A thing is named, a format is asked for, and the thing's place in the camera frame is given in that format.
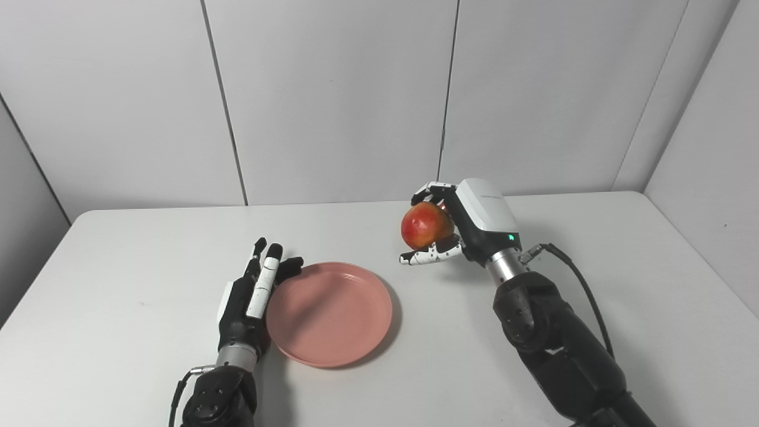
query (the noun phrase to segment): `pink plate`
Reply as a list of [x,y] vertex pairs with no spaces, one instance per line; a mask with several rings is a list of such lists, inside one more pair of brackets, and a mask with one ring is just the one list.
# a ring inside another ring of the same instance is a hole
[[335,368],[358,361],[387,334],[392,302],[374,274],[353,264],[312,264],[286,280],[269,301],[266,323],[279,349],[306,365]]

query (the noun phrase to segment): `panel seam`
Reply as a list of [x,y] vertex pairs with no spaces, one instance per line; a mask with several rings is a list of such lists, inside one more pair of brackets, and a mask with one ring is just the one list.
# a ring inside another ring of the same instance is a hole
[[666,54],[664,54],[664,59],[662,60],[662,64],[659,67],[659,71],[657,72],[657,77],[653,80],[653,84],[651,85],[651,90],[648,92],[648,98],[646,98],[646,103],[643,105],[643,109],[641,110],[641,115],[638,117],[638,123],[635,125],[635,130],[632,132],[632,136],[630,137],[630,142],[627,145],[627,150],[625,150],[625,155],[622,157],[622,162],[619,163],[619,168],[617,169],[617,173],[614,176],[614,180],[612,181],[612,184],[609,187],[609,191],[612,191],[614,189],[614,185],[616,185],[617,180],[619,179],[619,173],[622,171],[622,167],[625,165],[625,160],[627,159],[627,155],[630,153],[630,147],[632,147],[632,141],[635,139],[635,135],[638,134],[638,129],[641,127],[641,121],[643,120],[643,115],[646,112],[646,108],[648,108],[648,103],[651,101],[651,96],[653,95],[653,91],[656,89],[657,83],[659,83],[659,77],[662,74],[662,70],[664,69],[664,65],[666,64],[667,58],[669,58],[669,52],[672,50],[672,45],[675,44],[675,38],[677,38],[677,33],[680,31],[680,25],[682,24],[682,19],[685,17],[685,12],[688,10],[688,6],[690,4],[691,4],[691,0],[688,0],[685,3],[685,7],[682,9],[682,14],[680,15],[680,19],[677,22],[677,27],[675,28],[675,33],[672,35],[672,39],[669,41],[669,46],[667,46]]
[[235,131],[232,129],[232,120],[229,117],[229,106],[227,104],[227,95],[224,91],[224,81],[222,80],[222,72],[219,69],[219,57],[216,55],[216,44],[213,42],[213,33],[211,32],[211,23],[208,18],[208,9],[206,8],[206,0],[200,0],[200,8],[203,10],[203,21],[206,25],[206,33],[208,34],[208,43],[211,48],[211,58],[213,59],[213,68],[216,72],[216,81],[219,83],[219,92],[222,95],[222,106],[224,107],[224,117],[227,121],[227,129],[229,131],[229,140],[232,144],[232,153],[235,155],[235,166],[237,167],[238,178],[240,179],[240,190],[242,191],[242,200],[245,206],[249,206],[247,201],[247,191],[245,190],[245,180],[242,176],[242,167],[240,166],[240,155],[238,154],[237,141],[235,140]]
[[29,142],[27,141],[27,137],[24,136],[24,133],[21,131],[21,127],[18,125],[18,122],[16,121],[16,118],[13,117],[13,113],[11,112],[11,108],[8,106],[8,103],[5,102],[5,98],[3,98],[2,94],[0,93],[0,103],[2,104],[5,111],[8,113],[8,117],[11,118],[11,123],[13,123],[14,128],[16,128],[16,132],[18,132],[18,136],[21,138],[21,142],[24,143],[24,146],[27,149],[27,152],[32,157],[32,161],[34,162],[34,166],[37,168],[37,171],[42,176],[43,181],[45,182],[45,185],[47,186],[48,191],[50,191],[50,195],[52,196],[53,200],[55,201],[55,204],[58,205],[58,209],[61,210],[61,214],[63,214],[63,218],[66,220],[66,223],[68,226],[71,226],[71,220],[68,218],[68,214],[66,213],[66,210],[63,208],[63,205],[61,204],[61,200],[58,198],[58,195],[55,193],[55,191],[52,189],[52,185],[50,184],[50,180],[47,178],[47,175],[45,175],[45,171],[43,171],[43,168],[39,165],[39,161],[37,160],[37,156],[34,155],[34,152],[32,151],[32,147],[29,145]]
[[442,113],[442,131],[440,133],[440,151],[437,157],[437,175],[435,180],[440,180],[440,167],[442,165],[442,149],[446,145],[446,123],[448,121],[448,101],[451,97],[451,75],[453,74],[453,54],[456,51],[456,33],[458,32],[458,10],[461,0],[456,0],[456,16],[453,20],[453,40],[451,41],[451,61],[448,64],[448,83],[446,86],[446,105]]

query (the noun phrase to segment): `robotic finger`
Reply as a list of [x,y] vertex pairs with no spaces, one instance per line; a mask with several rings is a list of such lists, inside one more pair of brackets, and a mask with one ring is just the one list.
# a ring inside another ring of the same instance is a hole
[[416,251],[405,252],[398,258],[403,265],[422,265],[435,262],[447,261],[463,254],[464,247],[461,245],[461,237],[451,234],[444,239],[424,246]]

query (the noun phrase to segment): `white robotic finger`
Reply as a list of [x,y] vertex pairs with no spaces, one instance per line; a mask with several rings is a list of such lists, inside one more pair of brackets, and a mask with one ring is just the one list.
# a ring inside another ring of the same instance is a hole
[[419,188],[417,192],[411,197],[411,204],[417,204],[424,201],[427,198],[431,198],[430,202],[434,204],[440,203],[442,200],[442,193],[445,191],[453,191],[456,186],[448,184],[447,182],[431,181]]
[[461,238],[451,234],[444,239],[433,242],[417,251],[405,252],[398,258],[403,265],[422,265],[447,261],[463,253]]

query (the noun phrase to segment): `connector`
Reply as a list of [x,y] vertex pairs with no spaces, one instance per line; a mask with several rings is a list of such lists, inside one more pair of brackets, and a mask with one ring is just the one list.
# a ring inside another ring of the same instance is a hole
[[522,252],[522,254],[519,255],[519,262],[521,262],[523,265],[527,265],[530,261],[535,259],[535,257],[537,257],[543,251],[543,249],[543,244],[538,243],[532,248],[529,248],[527,251]]
[[192,369],[190,369],[190,375],[202,375],[207,372],[211,372],[216,365],[203,365],[203,366],[196,366]]

